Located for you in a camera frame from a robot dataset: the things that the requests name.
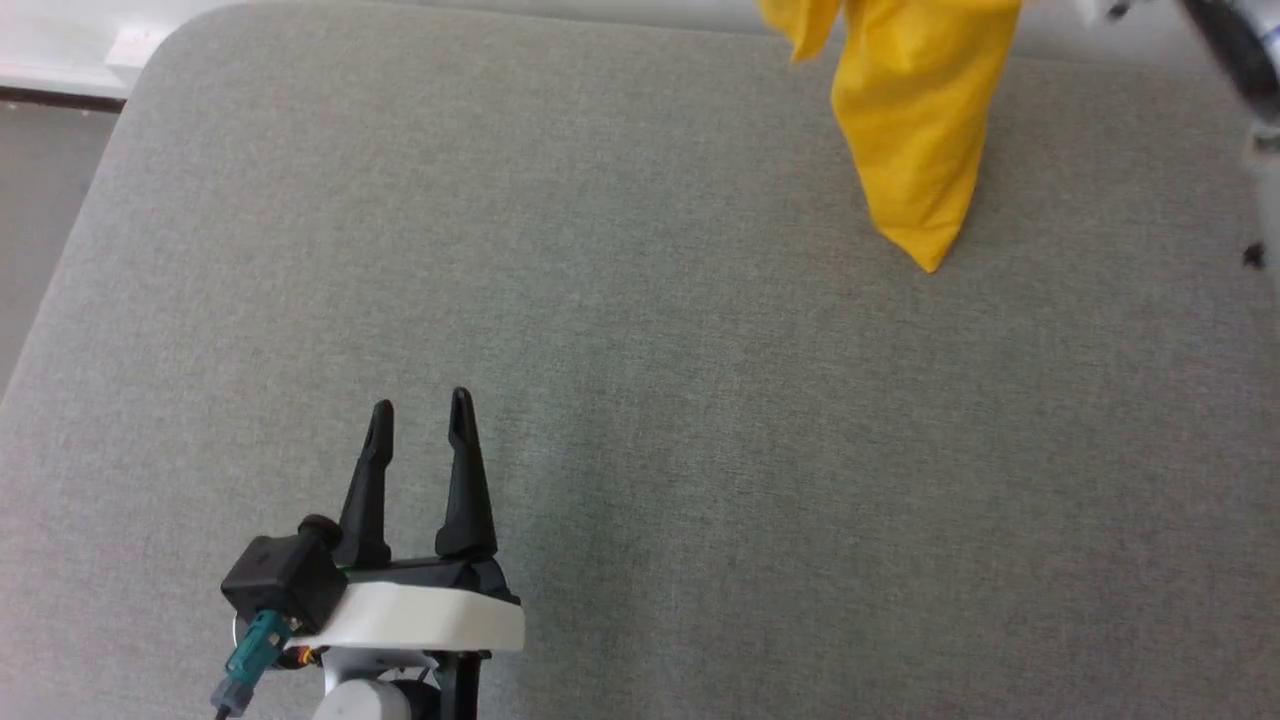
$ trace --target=teal connector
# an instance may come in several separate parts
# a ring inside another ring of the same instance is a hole
[[[218,683],[212,697],[209,698],[218,710],[219,719],[244,715],[262,673],[280,657],[284,643],[289,642],[291,637],[293,630],[279,612],[264,610],[253,618],[244,639],[236,646],[236,652],[223,666],[227,676]]]

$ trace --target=white wall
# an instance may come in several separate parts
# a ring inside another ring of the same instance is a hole
[[[420,3],[764,32],[754,0]],[[0,0],[0,85],[124,97],[131,73],[119,69],[119,63],[115,63],[118,72],[113,72],[106,63],[118,38],[129,41],[124,47],[132,49],[133,56],[146,56],[147,49],[177,26],[227,4],[230,0]],[[1084,27],[1075,4],[1068,0],[1028,0],[1014,51],[1042,58],[1161,65],[1184,72],[1211,69],[1206,53],[1172,0],[1139,6],[1116,26],[1096,27]]]

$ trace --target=gray floor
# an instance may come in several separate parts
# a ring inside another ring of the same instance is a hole
[[[115,119],[0,104],[0,388],[9,383]]]

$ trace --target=yellow cloth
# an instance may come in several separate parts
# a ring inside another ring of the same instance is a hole
[[[842,5],[836,119],[876,227],[932,273],[969,210],[1020,0],[760,0],[794,61],[822,51]]]

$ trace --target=yellow fabric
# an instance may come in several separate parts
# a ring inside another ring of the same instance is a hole
[[[822,51],[841,6],[836,119],[876,227],[932,273],[969,210],[1020,0],[760,0],[792,60]]]

